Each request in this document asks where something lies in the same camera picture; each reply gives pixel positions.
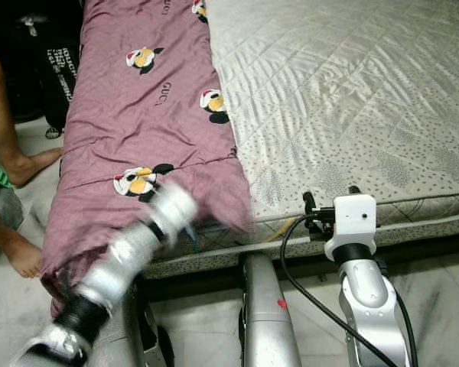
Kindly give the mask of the silver robot right leg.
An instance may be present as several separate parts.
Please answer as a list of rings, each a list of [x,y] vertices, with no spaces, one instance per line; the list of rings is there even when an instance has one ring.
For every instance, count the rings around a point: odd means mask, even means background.
[[[245,287],[239,336],[243,367],[301,367],[298,343],[272,260],[264,252],[241,256]]]

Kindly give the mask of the mauve cartoon print blanket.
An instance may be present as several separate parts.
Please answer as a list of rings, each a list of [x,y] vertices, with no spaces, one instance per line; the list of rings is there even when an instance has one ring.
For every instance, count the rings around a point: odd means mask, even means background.
[[[192,223],[246,233],[251,195],[210,45],[210,0],[85,0],[40,279],[58,313],[114,234],[177,185]]]

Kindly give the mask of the grey quilted mattress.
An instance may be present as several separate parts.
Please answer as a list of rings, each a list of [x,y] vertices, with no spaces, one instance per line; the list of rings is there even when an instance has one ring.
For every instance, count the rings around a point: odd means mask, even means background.
[[[199,227],[147,278],[278,248],[304,211],[356,186],[380,247],[459,234],[459,0],[206,0],[249,181],[248,235]]]

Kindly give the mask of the person in grey shorts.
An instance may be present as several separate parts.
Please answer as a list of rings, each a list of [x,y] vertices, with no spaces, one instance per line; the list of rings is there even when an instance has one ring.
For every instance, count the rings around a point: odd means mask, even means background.
[[[44,168],[54,164],[62,155],[61,149],[42,151],[37,156],[26,156],[18,143],[11,109],[7,101],[5,73],[0,67],[0,165],[10,183],[23,187]],[[23,235],[5,225],[0,218],[0,251],[20,276],[34,278],[41,268],[41,250],[31,244]]]

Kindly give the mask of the silver robot leg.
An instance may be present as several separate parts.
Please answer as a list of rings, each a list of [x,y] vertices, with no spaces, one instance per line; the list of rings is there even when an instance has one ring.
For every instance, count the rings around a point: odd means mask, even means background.
[[[132,301],[117,315],[121,322],[119,339],[113,343],[115,367],[168,367],[161,352],[157,323],[149,307]]]
[[[272,260],[264,252],[241,256],[245,287],[239,336],[243,367],[301,367],[298,343]]]

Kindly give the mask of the black bag with white lettering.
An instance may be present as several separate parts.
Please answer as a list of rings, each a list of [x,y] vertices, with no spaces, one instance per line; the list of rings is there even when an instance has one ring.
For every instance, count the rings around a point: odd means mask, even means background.
[[[45,137],[63,134],[66,115],[76,86],[79,43],[56,34],[38,38],[38,70],[44,95],[44,114],[49,125]]]

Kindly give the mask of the silver robot left leg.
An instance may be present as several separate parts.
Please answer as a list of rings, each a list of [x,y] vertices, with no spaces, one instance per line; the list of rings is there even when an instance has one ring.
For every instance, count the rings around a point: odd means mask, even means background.
[[[121,322],[119,339],[113,343],[115,367],[168,367],[161,352],[157,323],[149,307],[132,301],[117,315]]]

